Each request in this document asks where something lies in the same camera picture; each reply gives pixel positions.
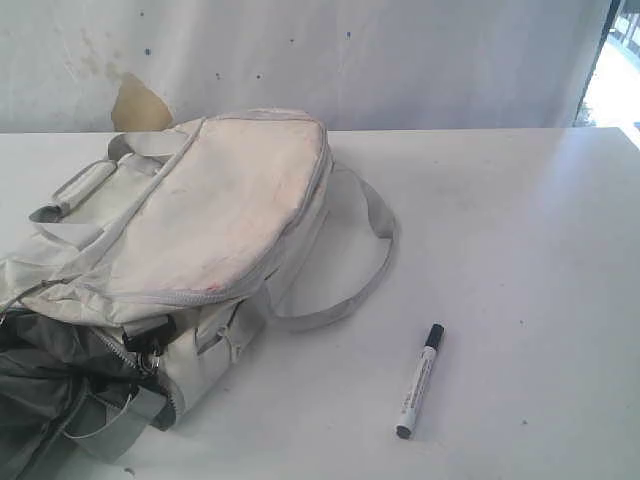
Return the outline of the black capped white marker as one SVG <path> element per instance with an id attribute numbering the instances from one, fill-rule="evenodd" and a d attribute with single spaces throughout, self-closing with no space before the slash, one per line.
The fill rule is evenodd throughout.
<path id="1" fill-rule="evenodd" d="M 414 432 L 424 392 L 444 333 L 445 328 L 441 324 L 433 324 L 420 352 L 416 371 L 402 402 L 400 416 L 395 426 L 396 436 L 400 439 L 410 439 Z"/>

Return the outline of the white and grey backpack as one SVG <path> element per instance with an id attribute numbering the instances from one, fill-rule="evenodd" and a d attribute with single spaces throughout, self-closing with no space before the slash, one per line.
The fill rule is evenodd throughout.
<path id="1" fill-rule="evenodd" d="M 381 265 L 333 306 L 276 311 L 343 172 L 325 127 L 296 110 L 115 136 L 1 261 L 2 477 L 27 478 L 62 439 L 117 458 L 145 428 L 172 428 L 264 326 L 305 331 L 356 311 L 398 233 L 365 181 Z"/>

